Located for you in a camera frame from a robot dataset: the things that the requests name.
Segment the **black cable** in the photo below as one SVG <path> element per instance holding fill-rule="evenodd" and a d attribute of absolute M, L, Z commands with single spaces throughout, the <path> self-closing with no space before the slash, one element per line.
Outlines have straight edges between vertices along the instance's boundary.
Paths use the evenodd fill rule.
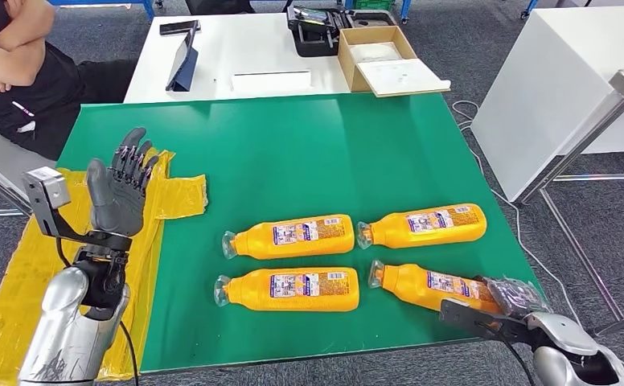
<path fill-rule="evenodd" d="M 56 237 L 56 252 L 59 254 L 59 259 L 61 259 L 66 268 L 70 267 L 71 263 L 68 262 L 66 255 L 64 255 L 64 247 L 61 244 L 61 237 Z"/>
<path fill-rule="evenodd" d="M 59 259 L 64 263 L 66 268 L 71 266 L 71 263 L 68 262 L 66 255 L 64 254 L 64 247 L 61 244 L 61 237 L 56 237 L 56 252 L 59 254 Z M 129 336 L 129 332 L 127 331 L 127 327 L 121 320 L 121 329 L 123 334 L 125 334 L 125 340 L 127 340 L 127 347 L 129 348 L 129 353 L 132 356 L 132 368 L 134 370 L 134 384 L 135 386 L 139 386 L 139 369 L 137 367 L 137 356 L 134 354 L 134 345 L 132 344 L 132 338 Z"/>
<path fill-rule="evenodd" d="M 508 342 L 508 340 L 506 338 L 504 338 L 503 335 L 501 335 L 499 333 L 499 331 L 495 330 L 494 328 L 488 326 L 485 323 L 480 323 L 480 322 L 476 322 L 475 323 L 478 326 L 481 326 L 483 328 L 485 328 L 486 330 L 488 330 L 489 332 L 491 332 L 492 334 L 494 334 L 494 336 L 496 336 L 499 340 L 501 340 L 506 347 L 508 347 L 509 350 L 511 350 L 511 353 L 513 354 L 513 356 L 518 360 L 518 362 L 520 363 L 520 366 L 523 366 L 523 370 L 525 371 L 525 375 L 528 376 L 528 382 L 530 382 L 530 386 L 536 386 L 535 385 L 535 380 L 532 378 L 532 373 L 530 373 L 530 369 L 528 368 L 528 366 L 525 364 L 525 361 L 523 360 L 523 358 L 520 358 L 520 354 L 518 354 L 518 352 L 515 350 L 515 348 L 513 348 L 513 346 Z"/>
<path fill-rule="evenodd" d="M 135 386 L 139 386 L 139 370 L 137 368 L 137 356 L 134 354 L 134 345 L 132 344 L 132 338 L 129 336 L 129 332 L 127 331 L 127 327 L 121 321 L 121 329 L 122 333 L 125 334 L 125 339 L 127 339 L 127 347 L 129 347 L 129 353 L 132 356 L 132 368 L 134 369 L 134 384 Z"/>

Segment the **blue frame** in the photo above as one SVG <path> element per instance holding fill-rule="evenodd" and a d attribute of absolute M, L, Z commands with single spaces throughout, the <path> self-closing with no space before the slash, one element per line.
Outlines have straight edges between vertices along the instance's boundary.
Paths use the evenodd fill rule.
<path fill-rule="evenodd" d="M 530 12 L 535 9 L 535 6 L 537 6 L 537 2 L 539 0 L 530 0 L 530 3 L 528 4 L 528 8 L 525 8 L 525 16 L 527 17 Z"/>
<path fill-rule="evenodd" d="M 149 21 L 154 19 L 154 0 L 48 0 L 53 6 L 99 6 L 109 4 L 143 4 Z"/>

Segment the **white paper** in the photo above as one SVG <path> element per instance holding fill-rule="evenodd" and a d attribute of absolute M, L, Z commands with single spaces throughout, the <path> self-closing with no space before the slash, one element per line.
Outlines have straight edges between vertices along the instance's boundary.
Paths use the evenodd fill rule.
<path fill-rule="evenodd" d="M 357 67 L 377 97 L 450 90 L 451 82 L 438 78 L 419 59 L 359 63 Z"/>
<path fill-rule="evenodd" d="M 355 63 L 402 59 L 393 42 L 355 44 L 350 46 L 350 55 Z"/>
<path fill-rule="evenodd" d="M 232 91 L 236 94 L 292 92 L 312 87 L 312 71 L 235 74 Z"/>

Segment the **gray carpet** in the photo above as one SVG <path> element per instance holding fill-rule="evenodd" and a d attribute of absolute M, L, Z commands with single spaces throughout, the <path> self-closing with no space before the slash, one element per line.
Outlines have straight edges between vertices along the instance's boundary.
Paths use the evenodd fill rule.
<path fill-rule="evenodd" d="M 283 3 L 254 4 L 260 12 L 273 12 Z M 305 4 L 329 6 L 328 2 Z M 445 95 L 449 103 L 460 99 L 480 103 L 523 27 L 518 15 L 526 5 L 525 0 L 416 0 L 404 33 L 440 77 L 452 80 L 452 92 Z M 159 15 L 186 13 L 181 0 L 166 0 L 166 7 L 157 10 Z M 50 41 L 76 61 L 134 58 L 148 28 L 141 6 L 131 10 L 62 9 Z M 466 139 L 481 154 L 469 133 Z M 622 172 L 624 154 L 583 156 L 572 171 Z M 489 168 L 486 175 L 491 186 L 497 187 Z M 550 192 L 624 311 L 624 182 L 557 183 Z M 514 212 L 501 205 L 515 229 Z M 536 198 L 523 207 L 521 223 L 523 242 L 565 282 L 581 321 L 595 326 L 613 320 L 544 201 Z M 0 220 L 0 280 L 24 224 L 19 218 Z M 529 261 L 556 311 L 568 314 L 558 285 Z M 624 359 L 624 332 L 601 342 Z M 521 354 L 529 359 L 529 350 L 523 349 Z M 142 383 L 520 385 L 527 380 L 502 344 L 469 343 L 143 376 Z"/>

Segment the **white desk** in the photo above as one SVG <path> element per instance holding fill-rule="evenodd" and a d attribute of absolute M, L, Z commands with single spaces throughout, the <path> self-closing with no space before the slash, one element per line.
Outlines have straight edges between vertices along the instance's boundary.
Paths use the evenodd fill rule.
<path fill-rule="evenodd" d="M 198 19 L 194 48 L 199 59 L 190 92 L 166 92 L 174 54 L 183 35 L 161 36 L 159 26 Z M 311 72 L 311 87 L 236 92 L 232 76 L 270 72 Z M 303 58 L 295 51 L 284 14 L 233 14 L 154 18 L 125 103 L 209 101 L 250 97 L 350 92 L 336 56 Z"/>
<path fill-rule="evenodd" d="M 624 6 L 534 10 L 471 126 L 516 200 L 617 103 Z M 624 151 L 624 114 L 585 153 Z"/>

